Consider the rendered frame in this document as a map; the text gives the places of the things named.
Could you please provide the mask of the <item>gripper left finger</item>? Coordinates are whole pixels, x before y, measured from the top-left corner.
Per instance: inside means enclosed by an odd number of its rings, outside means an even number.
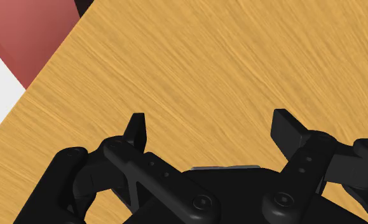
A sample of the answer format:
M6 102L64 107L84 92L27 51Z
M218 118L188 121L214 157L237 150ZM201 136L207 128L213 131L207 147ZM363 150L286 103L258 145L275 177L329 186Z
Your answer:
M145 152L143 113L93 152L59 151L13 224L86 224L96 194L112 190L129 208L124 224L218 224L220 202L154 153Z

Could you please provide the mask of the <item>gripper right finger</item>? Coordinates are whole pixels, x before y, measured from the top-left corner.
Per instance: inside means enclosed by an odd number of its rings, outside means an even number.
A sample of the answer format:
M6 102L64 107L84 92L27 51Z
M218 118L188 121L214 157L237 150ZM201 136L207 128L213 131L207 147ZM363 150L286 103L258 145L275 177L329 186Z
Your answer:
M286 109L274 110L271 138L287 164L262 198L269 224L367 224L322 195L328 182L340 184L368 214L367 138L345 145L308 130Z

